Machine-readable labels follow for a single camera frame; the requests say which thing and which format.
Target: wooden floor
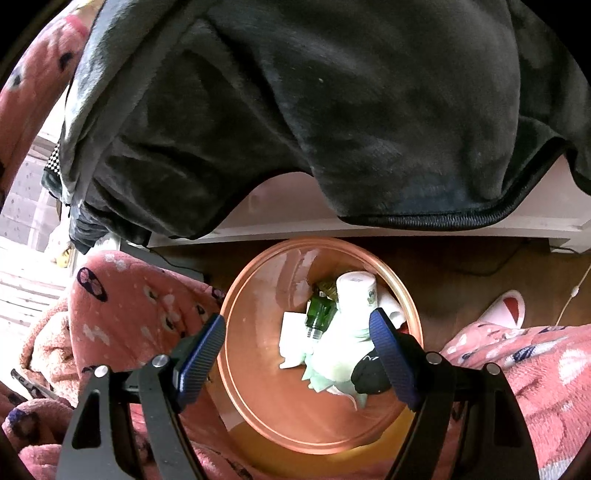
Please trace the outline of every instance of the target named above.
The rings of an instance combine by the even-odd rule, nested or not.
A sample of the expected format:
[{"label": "wooden floor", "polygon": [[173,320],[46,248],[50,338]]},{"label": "wooden floor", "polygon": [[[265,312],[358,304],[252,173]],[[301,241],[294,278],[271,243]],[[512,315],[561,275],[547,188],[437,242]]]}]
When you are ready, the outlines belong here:
[{"label": "wooden floor", "polygon": [[[384,260],[412,295],[426,349],[440,350],[503,292],[525,299],[525,327],[550,325],[591,262],[591,255],[550,253],[545,240],[500,237],[348,238]],[[241,269],[275,241],[159,248],[174,263],[191,259],[206,280],[227,290]],[[591,323],[591,274],[563,325]]]}]

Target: dark gray blanket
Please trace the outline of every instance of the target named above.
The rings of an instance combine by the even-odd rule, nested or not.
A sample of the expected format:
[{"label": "dark gray blanket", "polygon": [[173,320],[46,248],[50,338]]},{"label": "dark gray blanket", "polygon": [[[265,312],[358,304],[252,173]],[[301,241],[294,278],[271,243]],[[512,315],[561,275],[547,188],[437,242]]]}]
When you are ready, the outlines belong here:
[{"label": "dark gray blanket", "polygon": [[589,94],[518,0],[107,0],[66,106],[70,234],[198,238],[289,171],[346,222],[483,227],[561,154],[591,193]]}]

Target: pink slipper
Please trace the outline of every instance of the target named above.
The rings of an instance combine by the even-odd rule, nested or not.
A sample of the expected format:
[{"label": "pink slipper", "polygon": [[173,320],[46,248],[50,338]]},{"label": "pink slipper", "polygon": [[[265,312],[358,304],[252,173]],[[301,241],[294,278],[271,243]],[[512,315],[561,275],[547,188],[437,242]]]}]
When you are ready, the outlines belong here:
[{"label": "pink slipper", "polygon": [[517,290],[505,292],[486,309],[479,322],[494,323],[505,328],[521,328],[525,319],[525,302]]}]

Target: pink patterned fabric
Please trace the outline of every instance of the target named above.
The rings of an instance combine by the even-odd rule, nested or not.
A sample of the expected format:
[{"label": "pink patterned fabric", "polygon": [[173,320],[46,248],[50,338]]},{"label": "pink patterned fabric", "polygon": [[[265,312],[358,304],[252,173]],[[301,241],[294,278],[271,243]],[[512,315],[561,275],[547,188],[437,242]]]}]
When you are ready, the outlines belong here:
[{"label": "pink patterned fabric", "polygon": [[72,79],[104,0],[79,0],[33,40],[0,92],[0,209],[47,115]]},{"label": "pink patterned fabric", "polygon": [[504,371],[525,421],[540,478],[557,479],[591,432],[591,325],[507,329],[475,322],[442,350],[453,364]]},{"label": "pink patterned fabric", "polygon": [[[67,299],[69,348],[80,388],[97,365],[109,364],[116,371],[133,369],[158,353],[170,352],[183,336],[199,331],[204,320],[218,311],[222,299],[222,293],[210,286],[120,252],[90,257]],[[480,368],[487,362],[503,367],[524,412],[541,478],[554,480],[591,430],[587,418],[591,400],[586,396],[591,390],[589,352],[591,326],[522,330],[475,322],[442,353],[464,367]],[[65,400],[24,401],[0,385],[0,416],[6,418],[2,427],[38,480],[55,478],[59,441],[71,414]],[[132,408],[132,420],[147,478],[158,479],[138,406]],[[211,480],[272,478],[236,453],[206,390],[181,420]],[[459,426],[451,422],[436,478],[446,478],[449,472]],[[340,480],[382,480],[390,466],[383,462]]]}]

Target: pink blanket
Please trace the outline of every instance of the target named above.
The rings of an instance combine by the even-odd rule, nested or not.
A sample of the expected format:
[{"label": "pink blanket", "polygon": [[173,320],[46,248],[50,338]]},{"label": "pink blanket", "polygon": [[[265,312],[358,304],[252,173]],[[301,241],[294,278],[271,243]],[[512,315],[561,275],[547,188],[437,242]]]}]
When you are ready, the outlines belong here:
[{"label": "pink blanket", "polygon": [[0,209],[47,115],[74,76],[104,0],[76,0],[35,38],[0,92]]}]

